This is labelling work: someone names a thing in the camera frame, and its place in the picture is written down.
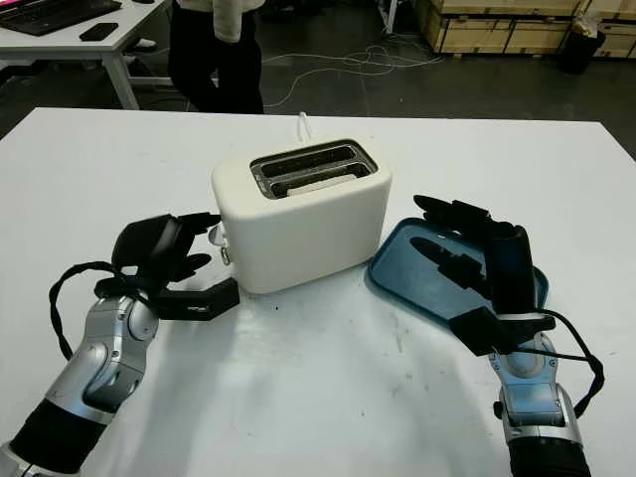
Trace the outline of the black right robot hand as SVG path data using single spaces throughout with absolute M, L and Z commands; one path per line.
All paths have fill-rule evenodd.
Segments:
M 433 261 L 443 276 L 489 300 L 497 314 L 525 314 L 536 308 L 534 265 L 525 228 L 497 221 L 489 211 L 458 200 L 415 195 L 413 201 L 427 222 L 459 234 L 483 252 L 485 263 L 480 264 L 427 238 L 412 238 L 411 246 Z

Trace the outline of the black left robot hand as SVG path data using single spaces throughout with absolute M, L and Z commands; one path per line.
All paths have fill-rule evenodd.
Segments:
M 195 275 L 211 261 L 206 253 L 191 254 L 195 237 L 204 235 L 221 221 L 209 212 L 145 219 L 127 225 L 118 236 L 111 264 L 118 271 L 135 267 L 131 279 L 136 287 L 154 296 L 171 282 Z

